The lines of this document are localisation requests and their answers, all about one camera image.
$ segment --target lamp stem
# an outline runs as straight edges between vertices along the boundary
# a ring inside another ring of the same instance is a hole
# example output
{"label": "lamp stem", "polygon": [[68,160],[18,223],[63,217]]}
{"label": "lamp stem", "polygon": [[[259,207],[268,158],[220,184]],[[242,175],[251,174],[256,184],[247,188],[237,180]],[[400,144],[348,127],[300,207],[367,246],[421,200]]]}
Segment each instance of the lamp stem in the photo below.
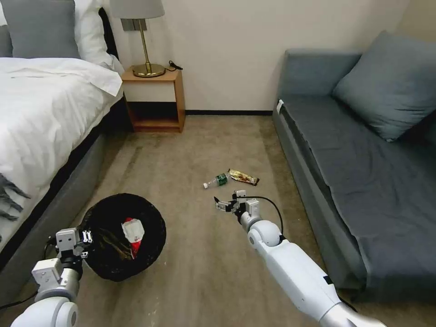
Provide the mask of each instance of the lamp stem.
{"label": "lamp stem", "polygon": [[151,64],[149,60],[149,54],[147,52],[147,45],[145,44],[144,29],[142,28],[141,20],[138,20],[138,23],[139,23],[139,30],[141,33],[142,45],[144,46],[145,66],[147,67],[147,71],[151,73]]}

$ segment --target brass lamp base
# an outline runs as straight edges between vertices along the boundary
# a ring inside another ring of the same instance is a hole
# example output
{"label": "brass lamp base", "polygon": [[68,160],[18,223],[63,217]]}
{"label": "brass lamp base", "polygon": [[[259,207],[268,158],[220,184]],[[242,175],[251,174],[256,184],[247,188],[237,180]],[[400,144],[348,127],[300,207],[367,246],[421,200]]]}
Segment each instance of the brass lamp base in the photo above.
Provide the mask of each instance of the brass lamp base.
{"label": "brass lamp base", "polygon": [[156,77],[165,74],[165,67],[159,64],[142,64],[133,67],[133,75],[138,77]]}

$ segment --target lamp shade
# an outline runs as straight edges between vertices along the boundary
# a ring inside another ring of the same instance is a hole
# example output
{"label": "lamp shade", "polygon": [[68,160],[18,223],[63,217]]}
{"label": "lamp shade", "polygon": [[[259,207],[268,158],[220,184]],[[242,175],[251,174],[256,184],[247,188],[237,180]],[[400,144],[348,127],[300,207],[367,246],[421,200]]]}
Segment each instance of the lamp shade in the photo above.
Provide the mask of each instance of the lamp shade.
{"label": "lamp shade", "polygon": [[161,0],[110,0],[113,17],[124,19],[149,19],[163,16]]}

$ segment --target sofa armrest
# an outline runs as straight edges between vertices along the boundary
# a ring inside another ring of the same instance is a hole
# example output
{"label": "sofa armrest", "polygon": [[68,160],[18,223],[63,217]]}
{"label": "sofa armrest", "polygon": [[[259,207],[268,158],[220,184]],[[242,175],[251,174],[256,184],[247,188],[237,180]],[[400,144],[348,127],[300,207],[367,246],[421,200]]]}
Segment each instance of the sofa armrest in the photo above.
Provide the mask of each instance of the sofa armrest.
{"label": "sofa armrest", "polygon": [[286,50],[278,86],[278,98],[329,95],[360,59],[357,52]]}

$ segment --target gray blanket fringe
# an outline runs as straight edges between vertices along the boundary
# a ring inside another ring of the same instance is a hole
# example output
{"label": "gray blanket fringe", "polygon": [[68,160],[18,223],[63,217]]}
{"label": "gray blanket fringe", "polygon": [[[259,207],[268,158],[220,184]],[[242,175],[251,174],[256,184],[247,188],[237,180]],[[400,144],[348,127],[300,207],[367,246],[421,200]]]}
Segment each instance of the gray blanket fringe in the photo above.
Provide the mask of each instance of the gray blanket fringe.
{"label": "gray blanket fringe", "polygon": [[[10,182],[6,179],[3,174],[0,173],[0,202],[6,203],[10,205],[12,208],[16,209],[18,212],[23,211],[23,207],[20,206],[18,203],[16,203],[14,200],[11,199],[11,197],[6,193],[6,189],[10,189],[11,191],[17,193],[18,195],[30,198],[29,195],[21,191],[14,183]],[[4,212],[3,210],[0,210],[0,217],[6,218],[8,220],[16,220],[18,217],[11,216],[10,214]]]}

